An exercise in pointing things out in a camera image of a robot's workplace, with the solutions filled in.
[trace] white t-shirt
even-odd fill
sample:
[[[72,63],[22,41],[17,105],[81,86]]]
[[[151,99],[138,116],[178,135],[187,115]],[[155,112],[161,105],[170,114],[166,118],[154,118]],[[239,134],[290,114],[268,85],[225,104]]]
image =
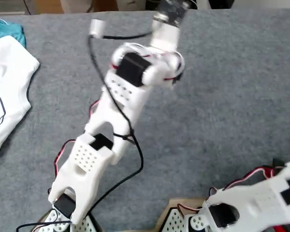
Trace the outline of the white t-shirt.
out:
[[[0,147],[31,107],[27,88],[39,65],[12,36],[0,38]]]

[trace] gray mat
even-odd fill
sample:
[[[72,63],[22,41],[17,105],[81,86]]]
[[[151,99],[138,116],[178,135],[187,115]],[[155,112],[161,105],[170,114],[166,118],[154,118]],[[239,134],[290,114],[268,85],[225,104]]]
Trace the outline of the gray mat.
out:
[[[119,35],[148,30],[151,16],[4,18],[24,25],[41,66],[29,89],[32,109],[0,151],[0,232],[51,207],[54,157],[83,132],[100,95],[86,47],[91,18],[107,19],[107,34]],[[95,41],[103,70],[121,43]],[[290,10],[189,12],[179,51],[187,61],[182,81],[174,91],[156,88],[136,127],[144,171],[93,212],[106,231],[152,228],[169,198],[206,196],[210,186],[223,187],[272,157],[290,160]],[[107,169],[99,195],[138,165],[130,147]]]

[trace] black cable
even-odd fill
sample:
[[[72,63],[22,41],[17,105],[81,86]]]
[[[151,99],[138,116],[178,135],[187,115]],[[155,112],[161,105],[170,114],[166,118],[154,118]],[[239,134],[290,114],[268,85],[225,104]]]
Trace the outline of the black cable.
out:
[[[103,35],[103,39],[108,39],[108,40],[132,40],[132,39],[138,39],[145,37],[147,35],[151,35],[153,31],[149,31],[143,34],[139,35],[131,35],[131,36],[113,36],[113,35]]]
[[[27,227],[27,226],[40,226],[40,225],[43,225],[43,226],[48,226],[48,225],[55,225],[55,224],[60,224],[60,223],[71,223],[71,221],[51,221],[51,222],[34,222],[34,223],[28,223],[28,224],[23,224],[23,225],[20,225],[16,228],[16,232],[19,232],[19,229],[20,228],[23,228],[23,227]]]
[[[121,36],[107,36],[107,37],[104,37],[104,38],[113,38],[113,39],[123,39],[123,38],[140,38],[140,37],[144,37],[148,35],[148,33],[145,33],[145,34],[141,34],[141,35],[136,35],[136,36],[127,36],[127,37],[121,37]],[[97,62],[97,59],[96,59],[96,56],[93,52],[93,43],[92,43],[92,40],[94,39],[94,37],[92,35],[89,35],[88,36],[88,40],[87,40],[87,44],[88,44],[88,48],[89,48],[89,54],[90,54],[90,58],[91,58],[91,61],[94,65],[94,67],[96,68],[96,71],[98,73],[98,76],[99,78],[101,79],[103,85],[105,85],[106,87],[106,90],[107,92],[109,93],[114,105],[116,106],[116,108],[118,109],[118,111],[121,113],[121,115],[126,119],[128,125],[129,125],[129,129],[130,129],[130,134],[129,136],[132,137],[136,147],[137,147],[137,150],[140,154],[140,158],[141,158],[141,165],[140,165],[140,168],[133,172],[132,174],[128,175],[127,177],[125,177],[124,179],[122,179],[121,181],[119,181],[117,184],[115,184],[113,187],[111,187],[109,190],[107,190],[106,193],[103,194],[103,196],[101,196],[95,203],[94,205],[89,209],[87,215],[108,195],[110,194],[114,189],[116,189],[118,186],[120,186],[121,184],[123,184],[124,182],[126,182],[127,180],[131,179],[132,177],[136,176],[138,173],[140,173],[144,167],[144,157],[143,157],[143,153],[142,153],[142,150],[140,148],[140,145],[134,135],[134,130],[133,130],[133,127],[132,127],[132,124],[129,120],[129,118],[125,115],[125,113],[122,112],[121,108],[119,107],[119,105],[117,104],[116,100],[114,99],[109,87],[107,86],[105,80],[104,80],[104,75],[98,65],[98,62]]]
[[[26,7],[26,9],[28,11],[28,14],[31,15],[31,12],[30,12],[30,10],[29,10],[29,8],[27,6],[26,0],[23,0],[23,2],[24,2],[24,5],[25,5],[25,7]]]
[[[55,222],[55,221],[57,221],[57,219],[58,219],[58,213],[57,213],[57,210],[56,210],[56,209],[53,209],[53,210],[51,210],[51,211],[49,212],[49,214],[51,214],[52,211],[55,211],[55,213],[56,213],[56,219],[53,220],[53,222]],[[36,227],[36,228],[33,229],[32,232],[36,232],[37,230],[39,230],[40,228],[45,227],[45,226],[47,226],[47,225],[43,225],[43,226]]]

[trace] white plastic part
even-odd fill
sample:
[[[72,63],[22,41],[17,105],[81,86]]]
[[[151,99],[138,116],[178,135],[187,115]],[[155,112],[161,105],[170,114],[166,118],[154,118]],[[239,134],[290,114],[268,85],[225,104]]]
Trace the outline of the white plastic part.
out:
[[[161,232],[185,232],[185,220],[178,209],[172,209]]]
[[[150,46],[163,50],[165,52],[173,52],[177,48],[179,40],[179,28],[157,20],[153,21],[153,36]]]
[[[89,34],[93,35],[95,38],[102,38],[104,34],[105,21],[92,19],[90,23]]]
[[[208,221],[204,215],[194,215],[190,220],[190,225],[195,231],[201,231],[207,228]]]
[[[95,138],[87,133],[80,135],[73,146],[68,160],[60,168],[52,185],[48,200],[54,203],[67,188],[76,195],[76,207],[71,222],[78,224],[86,215],[97,195],[99,181],[113,155],[107,147],[98,151],[89,144]]]
[[[236,186],[218,191],[203,203],[198,215],[207,218],[213,232],[261,232],[275,225],[290,224],[290,204],[281,193],[290,188],[290,162],[277,176],[252,186]],[[211,205],[226,203],[234,206],[239,219],[226,228],[218,228],[209,211]]]

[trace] wooden base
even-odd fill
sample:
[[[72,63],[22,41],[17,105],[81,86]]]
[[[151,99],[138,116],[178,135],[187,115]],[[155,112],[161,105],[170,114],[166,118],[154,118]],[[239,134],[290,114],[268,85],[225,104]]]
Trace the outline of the wooden base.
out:
[[[132,230],[132,231],[124,231],[124,232],[158,232],[164,222],[164,219],[166,218],[170,208],[177,207],[177,204],[183,204],[188,207],[197,208],[202,206],[203,202],[205,201],[205,198],[191,198],[191,199],[185,199],[185,198],[173,198],[169,200],[169,203],[167,207],[163,210],[162,214],[158,218],[158,221],[156,223],[155,228],[151,230]]]

